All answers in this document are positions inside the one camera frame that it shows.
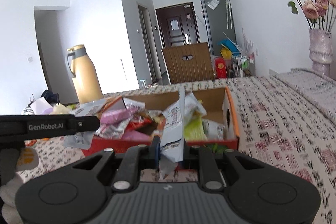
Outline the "calligraphy print tablecloth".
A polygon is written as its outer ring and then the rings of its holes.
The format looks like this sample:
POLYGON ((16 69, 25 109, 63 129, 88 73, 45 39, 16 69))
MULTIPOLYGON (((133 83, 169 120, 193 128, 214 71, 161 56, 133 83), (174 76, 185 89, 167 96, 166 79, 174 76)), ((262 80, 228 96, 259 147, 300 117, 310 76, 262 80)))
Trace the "calligraphy print tablecloth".
POLYGON ((186 83, 187 91, 228 87, 240 130, 239 151, 314 184, 321 195, 315 223, 335 223, 335 84, 308 71, 186 83))

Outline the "red pumpkin cardboard box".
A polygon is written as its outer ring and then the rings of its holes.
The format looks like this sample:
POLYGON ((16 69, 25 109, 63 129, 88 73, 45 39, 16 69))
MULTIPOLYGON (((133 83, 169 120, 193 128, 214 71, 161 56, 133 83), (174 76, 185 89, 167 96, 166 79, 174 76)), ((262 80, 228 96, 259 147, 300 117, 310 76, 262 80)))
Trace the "red pumpkin cardboard box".
POLYGON ((121 137, 106 139, 94 136, 91 146, 83 150, 85 156, 105 148, 124 153, 130 147, 150 145, 160 136, 159 150, 173 158, 181 159, 178 151, 188 145, 215 145, 237 149, 239 127, 228 87, 187 92, 181 87, 177 92, 122 96, 112 101, 111 110, 125 110, 126 101, 144 103, 143 112, 159 111, 152 122, 131 123, 121 137))

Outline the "green white snack bag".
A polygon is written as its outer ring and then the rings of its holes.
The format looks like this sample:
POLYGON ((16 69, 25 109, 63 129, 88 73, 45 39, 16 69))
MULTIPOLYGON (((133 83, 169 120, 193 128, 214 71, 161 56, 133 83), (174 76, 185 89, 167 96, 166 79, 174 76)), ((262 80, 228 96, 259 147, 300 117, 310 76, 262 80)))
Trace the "green white snack bag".
POLYGON ((185 127, 184 137, 186 141, 207 140, 203 129, 202 118, 207 115, 202 101, 198 100, 192 92, 185 97, 185 127))

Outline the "red gift box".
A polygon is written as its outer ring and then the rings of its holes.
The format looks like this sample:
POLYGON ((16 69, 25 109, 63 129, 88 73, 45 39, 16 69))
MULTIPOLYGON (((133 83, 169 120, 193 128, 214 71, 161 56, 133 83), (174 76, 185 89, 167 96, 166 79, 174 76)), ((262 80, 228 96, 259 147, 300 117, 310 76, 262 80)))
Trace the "red gift box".
POLYGON ((226 79, 227 78, 227 69, 226 62, 222 57, 216 57, 215 59, 215 70, 217 78, 226 79))

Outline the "dark brown entrance door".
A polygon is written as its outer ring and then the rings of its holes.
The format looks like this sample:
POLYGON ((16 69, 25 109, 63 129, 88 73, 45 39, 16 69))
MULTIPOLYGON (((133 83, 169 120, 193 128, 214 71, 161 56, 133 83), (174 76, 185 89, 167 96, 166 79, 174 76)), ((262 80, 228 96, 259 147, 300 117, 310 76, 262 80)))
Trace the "dark brown entrance door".
POLYGON ((156 9, 163 48, 200 42, 197 19, 192 2, 156 9))

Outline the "wooden chair back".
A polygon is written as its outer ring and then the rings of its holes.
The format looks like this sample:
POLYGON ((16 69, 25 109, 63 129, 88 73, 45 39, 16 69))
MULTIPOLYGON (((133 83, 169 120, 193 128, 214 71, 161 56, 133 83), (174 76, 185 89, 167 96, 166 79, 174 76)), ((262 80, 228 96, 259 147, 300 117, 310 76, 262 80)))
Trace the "wooden chair back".
POLYGON ((171 84, 214 80, 208 43, 164 48, 162 52, 171 84))

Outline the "pink textured vase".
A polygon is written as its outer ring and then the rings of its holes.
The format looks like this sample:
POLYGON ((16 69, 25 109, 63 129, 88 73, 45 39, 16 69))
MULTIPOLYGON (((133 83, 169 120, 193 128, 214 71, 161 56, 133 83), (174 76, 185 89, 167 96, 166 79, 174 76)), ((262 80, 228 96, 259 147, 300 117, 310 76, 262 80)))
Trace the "pink textured vase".
POLYGON ((309 30, 309 58, 313 62, 312 69, 318 73, 330 76, 333 63, 333 44, 331 33, 320 29, 309 30))

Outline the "grey white snack packet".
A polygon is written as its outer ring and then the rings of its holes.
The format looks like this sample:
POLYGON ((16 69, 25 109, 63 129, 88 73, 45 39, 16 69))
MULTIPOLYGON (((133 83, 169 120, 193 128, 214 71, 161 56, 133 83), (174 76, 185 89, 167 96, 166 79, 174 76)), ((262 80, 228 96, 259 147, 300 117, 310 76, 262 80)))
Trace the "grey white snack packet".
POLYGON ((172 173, 178 166, 178 163, 183 160, 185 114, 184 88, 179 88, 178 95, 178 100, 163 112, 166 122, 159 147, 160 180, 163 180, 167 175, 172 173))

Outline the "grey refrigerator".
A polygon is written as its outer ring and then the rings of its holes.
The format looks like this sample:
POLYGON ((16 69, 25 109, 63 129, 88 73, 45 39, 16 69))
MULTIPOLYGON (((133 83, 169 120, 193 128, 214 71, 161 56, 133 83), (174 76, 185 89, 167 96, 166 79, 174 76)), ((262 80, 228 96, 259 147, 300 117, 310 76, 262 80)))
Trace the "grey refrigerator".
POLYGON ((210 52, 220 55, 221 41, 236 42, 233 13, 230 0, 201 0, 210 52))

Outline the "pink snack bag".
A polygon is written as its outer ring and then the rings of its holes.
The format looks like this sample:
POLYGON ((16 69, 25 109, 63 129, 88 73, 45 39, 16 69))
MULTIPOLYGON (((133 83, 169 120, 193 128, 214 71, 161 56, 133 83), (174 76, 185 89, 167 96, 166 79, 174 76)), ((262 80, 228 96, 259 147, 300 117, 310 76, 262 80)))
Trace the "pink snack bag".
POLYGON ((101 124, 115 124, 130 118, 136 111, 136 108, 111 110, 102 114, 100 122, 101 124))

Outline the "beige thermos jug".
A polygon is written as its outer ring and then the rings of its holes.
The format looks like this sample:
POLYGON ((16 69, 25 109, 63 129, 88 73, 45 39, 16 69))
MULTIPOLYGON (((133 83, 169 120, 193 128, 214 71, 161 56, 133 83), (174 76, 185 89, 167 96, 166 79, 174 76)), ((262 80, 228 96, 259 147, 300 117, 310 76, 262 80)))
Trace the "beige thermos jug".
POLYGON ((95 66, 87 55, 84 44, 67 49, 66 65, 80 104, 103 98, 95 66))

